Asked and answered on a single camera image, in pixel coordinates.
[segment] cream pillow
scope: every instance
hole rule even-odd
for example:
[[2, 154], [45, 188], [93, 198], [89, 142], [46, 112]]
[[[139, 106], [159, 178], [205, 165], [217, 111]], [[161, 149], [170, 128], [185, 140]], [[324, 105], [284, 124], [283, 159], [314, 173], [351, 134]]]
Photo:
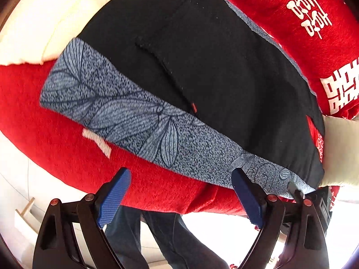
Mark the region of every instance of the cream pillow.
[[359, 186], [359, 122], [323, 116], [325, 125], [320, 186]]
[[0, 65], [58, 58], [108, 1], [21, 0], [0, 32]]

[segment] cream fabric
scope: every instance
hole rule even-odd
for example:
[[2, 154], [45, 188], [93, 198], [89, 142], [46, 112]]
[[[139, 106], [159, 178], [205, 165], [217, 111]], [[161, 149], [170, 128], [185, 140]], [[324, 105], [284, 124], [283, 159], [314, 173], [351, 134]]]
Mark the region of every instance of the cream fabric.
[[325, 124], [320, 186], [359, 186], [359, 122], [323, 116]]
[[0, 65], [58, 58], [108, 1], [21, 0], [0, 32]]

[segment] person's leg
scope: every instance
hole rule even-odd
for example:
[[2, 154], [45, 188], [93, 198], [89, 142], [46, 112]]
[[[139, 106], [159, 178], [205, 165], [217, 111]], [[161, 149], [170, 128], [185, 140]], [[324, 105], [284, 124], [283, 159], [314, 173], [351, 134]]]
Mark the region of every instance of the person's leg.
[[126, 269], [148, 269], [141, 254], [140, 217], [141, 210], [120, 206], [105, 231], [108, 242]]
[[228, 264], [202, 244], [178, 213], [142, 211], [163, 256], [173, 269], [229, 269]]

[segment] white floor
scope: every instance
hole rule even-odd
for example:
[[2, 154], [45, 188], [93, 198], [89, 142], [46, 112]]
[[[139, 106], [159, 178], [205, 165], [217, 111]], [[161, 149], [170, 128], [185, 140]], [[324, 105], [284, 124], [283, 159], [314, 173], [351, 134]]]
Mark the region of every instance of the white floor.
[[[35, 197], [32, 214], [41, 221], [53, 198], [77, 201], [84, 192], [67, 186], [37, 166], [0, 132], [0, 233], [14, 256], [31, 268], [34, 247], [14, 227], [14, 211], [22, 210]], [[329, 226], [327, 246], [331, 269], [341, 269], [359, 243], [359, 205], [340, 200], [359, 200], [359, 190], [342, 188]], [[257, 231], [242, 217], [214, 213], [191, 213], [183, 217], [192, 233], [228, 264], [239, 265]], [[92, 263], [79, 225], [75, 231], [85, 261]], [[148, 263], [164, 260], [146, 224], [141, 224], [142, 253]], [[168, 268], [158, 265], [158, 269]]]

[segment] red blanket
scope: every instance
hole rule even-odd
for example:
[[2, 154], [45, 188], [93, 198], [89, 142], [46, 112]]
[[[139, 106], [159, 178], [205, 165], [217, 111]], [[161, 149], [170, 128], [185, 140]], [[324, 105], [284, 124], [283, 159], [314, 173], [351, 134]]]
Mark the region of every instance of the red blanket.
[[85, 192], [96, 192], [120, 167], [127, 167], [132, 172], [123, 199], [127, 206], [245, 215], [233, 190], [181, 176], [110, 143], [108, 158], [95, 141], [82, 135], [82, 126], [41, 108], [40, 91], [53, 64], [0, 66], [0, 130], [36, 164]]

